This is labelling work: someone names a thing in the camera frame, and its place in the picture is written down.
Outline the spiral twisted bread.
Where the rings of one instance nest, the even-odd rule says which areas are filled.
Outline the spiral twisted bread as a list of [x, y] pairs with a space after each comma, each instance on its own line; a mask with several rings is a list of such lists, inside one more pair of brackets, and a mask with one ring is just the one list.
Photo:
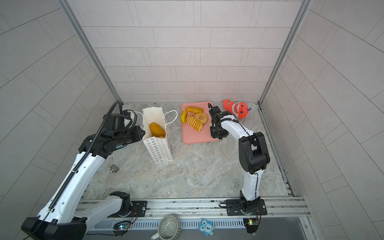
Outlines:
[[194, 116], [188, 115], [186, 118], [186, 122], [196, 131], [201, 131], [203, 128], [203, 124]]

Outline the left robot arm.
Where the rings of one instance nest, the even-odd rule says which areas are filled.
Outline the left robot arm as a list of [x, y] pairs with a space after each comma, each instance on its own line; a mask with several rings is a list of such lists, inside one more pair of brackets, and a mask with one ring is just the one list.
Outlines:
[[96, 224], [111, 215], [137, 214], [130, 195], [112, 192], [105, 200], [76, 214], [78, 204], [91, 179], [114, 151], [143, 139], [145, 131], [136, 124], [137, 113], [109, 110], [94, 135], [79, 148], [75, 162], [51, 200], [36, 217], [28, 217], [21, 230], [33, 240], [81, 240]]

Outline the long oval bread loaf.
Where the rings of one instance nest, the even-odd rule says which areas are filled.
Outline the long oval bread loaf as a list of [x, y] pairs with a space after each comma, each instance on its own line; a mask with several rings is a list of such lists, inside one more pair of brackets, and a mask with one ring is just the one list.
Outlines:
[[162, 138], [162, 139], [166, 137], [166, 131], [157, 123], [150, 124], [150, 131], [153, 137]]

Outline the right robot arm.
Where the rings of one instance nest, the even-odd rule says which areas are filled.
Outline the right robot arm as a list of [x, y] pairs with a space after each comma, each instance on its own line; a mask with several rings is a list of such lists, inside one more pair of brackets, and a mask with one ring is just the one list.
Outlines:
[[222, 141], [231, 135], [238, 140], [239, 161], [244, 170], [244, 185], [238, 200], [226, 200], [229, 216], [265, 216], [265, 202], [261, 199], [262, 175], [270, 163], [270, 155], [265, 136], [244, 127], [229, 111], [221, 111], [218, 106], [208, 103], [211, 116], [211, 137]]

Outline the white printed paper bag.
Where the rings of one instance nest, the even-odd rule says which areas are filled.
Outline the white printed paper bag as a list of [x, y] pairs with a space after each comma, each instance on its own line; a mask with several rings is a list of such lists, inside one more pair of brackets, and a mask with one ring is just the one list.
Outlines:
[[[155, 164], [172, 162], [173, 151], [169, 125], [177, 119], [178, 112], [171, 110], [164, 113], [160, 107], [150, 107], [143, 109], [140, 114], [143, 117], [143, 130], [146, 132], [143, 137], [143, 143], [153, 161]], [[151, 123], [159, 124], [166, 131], [166, 137], [164, 139], [153, 137], [150, 131]]]

